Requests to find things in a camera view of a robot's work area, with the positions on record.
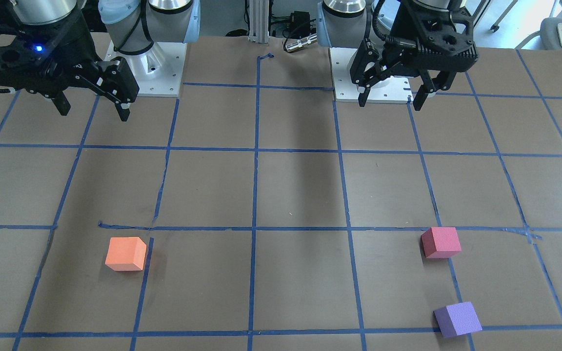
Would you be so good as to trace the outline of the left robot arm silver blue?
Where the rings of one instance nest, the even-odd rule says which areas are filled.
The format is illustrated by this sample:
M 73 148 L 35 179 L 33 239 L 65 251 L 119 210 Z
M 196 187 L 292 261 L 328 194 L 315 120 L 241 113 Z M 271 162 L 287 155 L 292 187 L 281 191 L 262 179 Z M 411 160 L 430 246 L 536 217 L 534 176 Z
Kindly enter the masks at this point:
M 318 43 L 355 50 L 349 78 L 364 107 L 378 83 L 392 77 L 422 79 L 413 100 L 419 111 L 427 98 L 450 89 L 456 75 L 479 58 L 473 18 L 461 0 L 402 0 L 392 29 L 381 31 L 379 0 L 372 14 L 364 0 L 319 2 Z

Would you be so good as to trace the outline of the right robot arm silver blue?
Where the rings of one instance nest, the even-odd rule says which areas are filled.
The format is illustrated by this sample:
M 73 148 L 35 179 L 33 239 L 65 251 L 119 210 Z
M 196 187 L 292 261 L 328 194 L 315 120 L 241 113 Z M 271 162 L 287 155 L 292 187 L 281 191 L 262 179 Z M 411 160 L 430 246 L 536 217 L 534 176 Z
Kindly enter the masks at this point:
M 26 90 L 65 116 L 70 87 L 111 101 L 122 121 L 138 96 L 178 97 L 189 43 L 200 33 L 198 0 L 100 0 L 111 46 L 96 53 L 75 0 L 7 0 L 0 23 L 0 94 Z

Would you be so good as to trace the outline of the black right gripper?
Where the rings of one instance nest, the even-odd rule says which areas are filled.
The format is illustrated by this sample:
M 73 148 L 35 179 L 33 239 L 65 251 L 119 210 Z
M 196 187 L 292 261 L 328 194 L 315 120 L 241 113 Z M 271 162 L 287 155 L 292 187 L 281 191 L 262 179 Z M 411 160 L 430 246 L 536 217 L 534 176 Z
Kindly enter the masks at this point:
M 78 8 L 49 24 L 0 23 L 0 86 L 40 94 L 61 116 L 71 110 L 66 89 L 89 89 L 111 100 L 123 122 L 139 93 L 125 58 L 104 61 L 98 56 Z

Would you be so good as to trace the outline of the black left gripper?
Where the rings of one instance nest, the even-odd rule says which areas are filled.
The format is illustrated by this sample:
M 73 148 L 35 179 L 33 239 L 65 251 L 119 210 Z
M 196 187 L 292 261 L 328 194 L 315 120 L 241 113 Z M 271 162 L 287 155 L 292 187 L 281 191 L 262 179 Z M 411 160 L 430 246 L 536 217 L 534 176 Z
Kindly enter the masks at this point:
M 388 33 L 379 26 L 383 0 L 372 6 L 370 30 L 383 44 L 379 51 L 365 37 L 349 69 L 358 86 L 358 103 L 365 107 L 369 93 L 387 78 L 421 77 L 413 100 L 420 111 L 436 91 L 448 90 L 457 73 L 478 61 L 474 20 L 462 0 L 401 0 Z

